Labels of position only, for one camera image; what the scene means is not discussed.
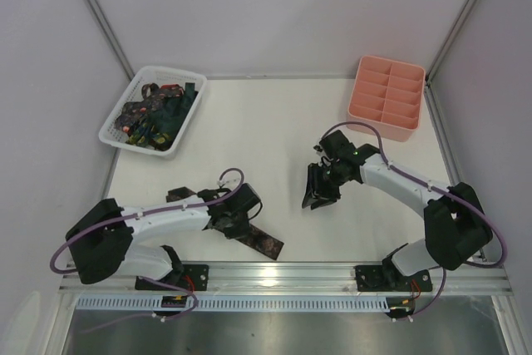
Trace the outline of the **aluminium mounting rail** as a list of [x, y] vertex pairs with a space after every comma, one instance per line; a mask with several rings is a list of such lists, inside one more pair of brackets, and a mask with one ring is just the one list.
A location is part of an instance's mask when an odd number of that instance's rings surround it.
[[[355, 268], [367, 262], [205, 262], [206, 293], [230, 295], [335, 295], [357, 291]], [[434, 288], [446, 277], [444, 295], [511, 295], [503, 269], [469, 265], [447, 273], [429, 272]]]

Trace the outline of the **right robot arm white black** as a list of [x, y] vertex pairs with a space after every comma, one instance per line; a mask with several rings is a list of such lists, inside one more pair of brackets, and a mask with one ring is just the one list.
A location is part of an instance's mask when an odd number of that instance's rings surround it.
[[356, 147], [340, 130], [324, 136], [314, 149], [321, 160], [308, 165], [303, 208], [315, 210], [338, 202], [341, 187], [356, 181], [383, 191], [421, 216], [424, 238], [402, 245], [382, 261], [383, 278], [392, 287], [399, 279], [428, 269], [458, 269], [493, 239], [468, 184], [433, 185], [393, 166], [379, 146]]

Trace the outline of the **aluminium corner post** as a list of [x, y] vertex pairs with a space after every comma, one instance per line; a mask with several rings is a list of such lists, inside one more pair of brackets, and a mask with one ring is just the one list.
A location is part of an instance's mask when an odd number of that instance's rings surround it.
[[436, 56], [431, 63], [429, 69], [426, 73], [426, 85], [429, 86], [435, 79], [438, 71], [441, 68], [443, 61], [446, 59], [447, 54], [451, 50], [454, 42], [458, 38], [459, 34], [462, 31], [462, 28], [465, 26], [468, 18], [473, 12], [475, 5], [479, 0], [465, 0], [455, 18], [451, 24], [451, 28], [447, 33], [444, 42], [441, 44]]
[[135, 75], [134, 69], [124, 52], [118, 36], [110, 24], [103, 7], [100, 5], [100, 2], [98, 0], [83, 0], [83, 2], [98, 26], [101, 35], [111, 50], [111, 53], [121, 67], [121, 70], [128, 79], [132, 79]]

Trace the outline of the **white plastic basket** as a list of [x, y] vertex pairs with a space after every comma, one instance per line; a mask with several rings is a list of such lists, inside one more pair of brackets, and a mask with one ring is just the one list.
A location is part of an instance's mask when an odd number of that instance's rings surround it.
[[142, 67], [106, 118], [99, 140], [121, 150], [173, 158], [207, 83], [191, 71]]

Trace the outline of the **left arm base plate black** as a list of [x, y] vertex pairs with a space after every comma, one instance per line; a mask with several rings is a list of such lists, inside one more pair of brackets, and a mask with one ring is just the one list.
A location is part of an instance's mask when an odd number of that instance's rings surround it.
[[166, 289], [166, 284], [184, 288], [191, 292], [203, 292], [207, 289], [209, 281], [209, 266], [207, 264], [183, 264], [176, 271], [172, 271], [159, 280], [159, 284], [153, 284], [145, 279], [137, 277], [135, 289], [140, 291], [161, 291]]

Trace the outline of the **left aluminium corner post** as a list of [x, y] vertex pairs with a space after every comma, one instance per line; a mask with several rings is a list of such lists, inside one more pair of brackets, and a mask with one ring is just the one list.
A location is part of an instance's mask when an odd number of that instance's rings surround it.
[[101, 35], [111, 50], [111, 53], [121, 67], [121, 70], [128, 79], [132, 79], [135, 75], [134, 69], [124, 52], [118, 36], [110, 24], [103, 7], [100, 5], [100, 2], [98, 0], [83, 0], [83, 2], [98, 26]]

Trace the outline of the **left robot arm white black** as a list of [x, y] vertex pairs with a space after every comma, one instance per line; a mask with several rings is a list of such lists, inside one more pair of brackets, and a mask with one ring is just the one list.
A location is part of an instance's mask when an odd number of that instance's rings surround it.
[[159, 207], [122, 207], [114, 199], [97, 203], [66, 234], [76, 272], [83, 284], [113, 275], [142, 276], [164, 281], [183, 273], [176, 252], [162, 244], [141, 243], [180, 231], [214, 229], [228, 239], [251, 232], [248, 212], [261, 203], [252, 186], [201, 190], [186, 187], [170, 192], [174, 199]]

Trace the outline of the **right aluminium corner post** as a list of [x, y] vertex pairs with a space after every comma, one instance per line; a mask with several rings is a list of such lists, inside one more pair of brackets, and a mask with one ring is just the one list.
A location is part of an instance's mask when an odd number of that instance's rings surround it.
[[454, 42], [458, 38], [459, 34], [462, 31], [462, 28], [465, 26], [468, 18], [473, 12], [475, 5], [479, 0], [465, 0], [455, 18], [451, 24], [451, 28], [447, 33], [444, 42], [441, 44], [436, 56], [431, 63], [429, 69], [426, 73], [426, 85], [429, 86], [435, 79], [438, 71], [441, 68], [443, 61], [446, 59], [447, 54], [451, 50]]

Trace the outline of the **dark brown floral tie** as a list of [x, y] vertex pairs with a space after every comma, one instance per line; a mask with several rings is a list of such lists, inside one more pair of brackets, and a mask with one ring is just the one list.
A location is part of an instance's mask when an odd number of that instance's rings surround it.
[[[229, 188], [218, 188], [215, 190], [201, 190], [197, 193], [198, 197], [205, 202], [219, 200], [222, 196], [232, 194], [227, 200], [216, 205], [210, 205], [208, 208], [209, 221], [213, 217], [218, 217], [223, 213], [233, 213], [236, 211], [247, 211], [251, 232], [242, 239], [235, 239], [241, 244], [261, 253], [272, 260], [277, 260], [284, 246], [284, 242], [267, 234], [263, 230], [251, 224], [251, 220], [259, 215], [263, 209], [262, 200], [254, 191], [251, 185], [244, 183], [239, 189], [230, 190]], [[187, 187], [180, 187], [170, 190], [167, 193], [166, 200], [174, 202], [184, 200], [196, 193]]]

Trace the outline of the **pink divided organizer tray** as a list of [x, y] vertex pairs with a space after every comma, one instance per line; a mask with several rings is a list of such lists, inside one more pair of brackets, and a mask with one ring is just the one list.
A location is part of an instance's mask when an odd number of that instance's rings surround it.
[[382, 57], [361, 57], [347, 107], [350, 121], [376, 128], [383, 138], [406, 142], [418, 129], [426, 72]]

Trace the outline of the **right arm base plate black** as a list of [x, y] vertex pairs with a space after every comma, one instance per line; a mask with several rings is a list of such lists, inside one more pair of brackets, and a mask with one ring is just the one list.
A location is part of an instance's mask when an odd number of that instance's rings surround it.
[[405, 276], [393, 266], [361, 264], [356, 266], [354, 271], [359, 292], [406, 293], [414, 289], [429, 293], [433, 289], [430, 274], [426, 269]]

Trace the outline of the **dark green tie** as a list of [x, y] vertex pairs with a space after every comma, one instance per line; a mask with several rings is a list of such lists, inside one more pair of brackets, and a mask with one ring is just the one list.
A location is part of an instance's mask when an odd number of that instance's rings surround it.
[[198, 95], [193, 82], [186, 82], [182, 87], [185, 94], [181, 98], [169, 99], [160, 110], [147, 115], [148, 143], [156, 150], [171, 147]]

